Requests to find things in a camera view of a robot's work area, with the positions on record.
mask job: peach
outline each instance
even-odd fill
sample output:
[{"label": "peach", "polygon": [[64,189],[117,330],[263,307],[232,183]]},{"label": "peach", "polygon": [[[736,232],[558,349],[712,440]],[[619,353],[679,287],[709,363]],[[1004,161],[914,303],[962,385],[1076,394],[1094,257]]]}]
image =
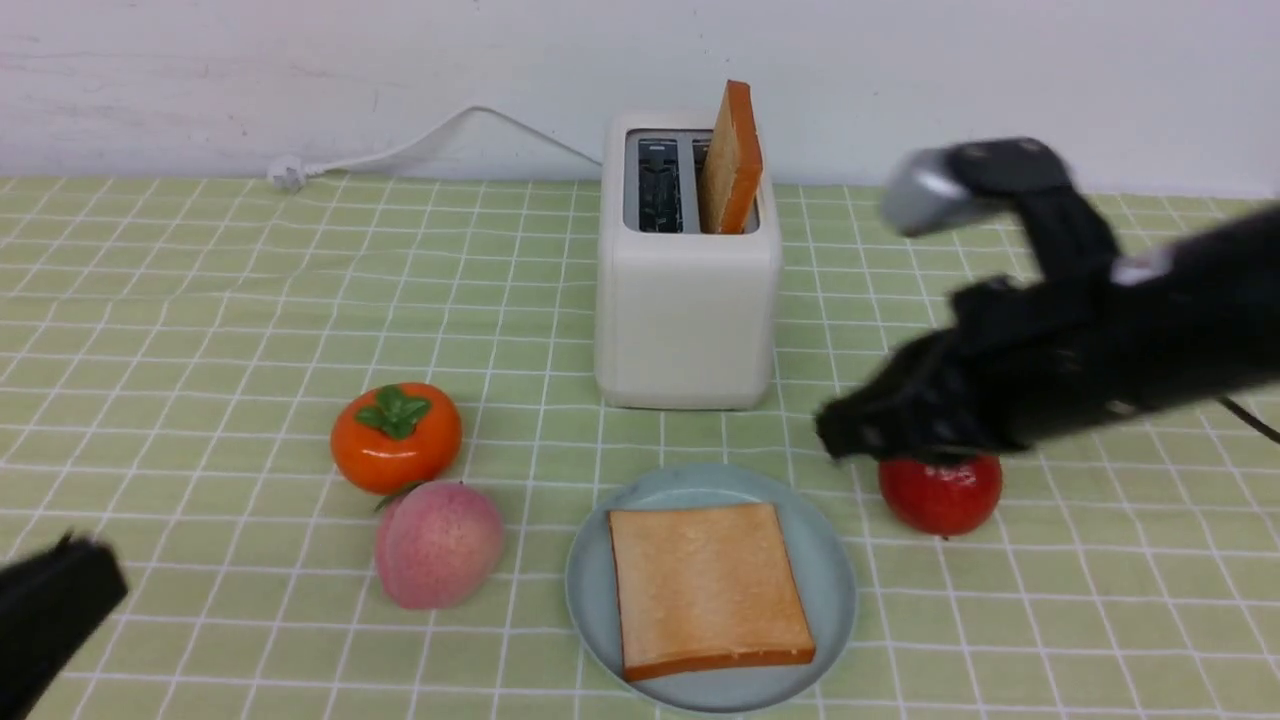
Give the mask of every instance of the peach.
[{"label": "peach", "polygon": [[383,592],[406,610],[443,610],[485,583],[504,551],[502,515],[480,491],[424,483],[387,506],[374,565]]}]

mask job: white wall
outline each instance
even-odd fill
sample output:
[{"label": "white wall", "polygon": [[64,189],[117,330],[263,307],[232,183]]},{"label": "white wall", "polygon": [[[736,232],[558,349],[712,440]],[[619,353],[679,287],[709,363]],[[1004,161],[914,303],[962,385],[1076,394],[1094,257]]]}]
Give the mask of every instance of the white wall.
[{"label": "white wall", "polygon": [[[262,174],[470,102],[598,155],[612,113],[732,77],[782,182],[1029,133],[1091,188],[1274,195],[1277,27],[1275,0],[3,0],[0,174]],[[488,115],[415,154],[394,169],[594,172]]]}]

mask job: light blue plate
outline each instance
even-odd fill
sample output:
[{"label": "light blue plate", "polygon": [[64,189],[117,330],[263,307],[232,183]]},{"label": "light blue plate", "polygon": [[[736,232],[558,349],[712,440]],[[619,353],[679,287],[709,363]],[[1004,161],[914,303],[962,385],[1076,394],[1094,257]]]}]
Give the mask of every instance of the light blue plate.
[{"label": "light blue plate", "polygon": [[[740,502],[777,506],[800,600],[818,646],[813,662],[792,667],[685,673],[636,684],[623,682],[617,579],[607,512]],[[783,483],[733,465],[695,464],[657,470],[598,505],[573,538],[564,591],[573,626],[596,662],[625,687],[659,706],[698,715],[758,712],[805,692],[844,655],[858,615],[852,565],[840,536],[822,512]]]}]

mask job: fake bread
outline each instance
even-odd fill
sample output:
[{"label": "fake bread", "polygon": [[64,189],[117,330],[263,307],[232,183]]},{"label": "fake bread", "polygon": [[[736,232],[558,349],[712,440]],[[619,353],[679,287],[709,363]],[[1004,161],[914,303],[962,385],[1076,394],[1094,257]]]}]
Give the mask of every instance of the fake bread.
[{"label": "fake bread", "polygon": [[707,234],[741,234],[764,173],[751,109],[751,87],[728,81],[698,183],[698,214]]},{"label": "fake bread", "polygon": [[815,647],[777,510],[614,510],[623,679],[806,665]]}]

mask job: green checkered tablecloth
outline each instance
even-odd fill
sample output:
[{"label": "green checkered tablecloth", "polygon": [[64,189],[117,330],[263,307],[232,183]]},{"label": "green checkered tablecloth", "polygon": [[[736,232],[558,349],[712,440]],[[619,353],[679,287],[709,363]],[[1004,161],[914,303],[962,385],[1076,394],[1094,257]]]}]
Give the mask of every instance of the green checkered tablecloth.
[{"label": "green checkered tablecloth", "polygon": [[[1009,460],[969,537],[905,530],[810,414],[1030,256],[1000,224],[906,243],[872,190],[778,195],[778,380],[722,415],[600,406],[595,184],[0,179],[0,551],[97,532],[133,585],[36,717],[657,717],[584,657],[562,570],[603,492],[703,460],[801,491],[861,583],[842,664],[769,717],[1276,717],[1275,446],[1204,406]],[[1096,201],[1129,251],[1248,206]],[[451,475],[509,533],[434,614],[381,594],[372,503],[328,455],[344,402],[404,379],[458,400]],[[1243,400],[1280,421],[1276,397]]]}]

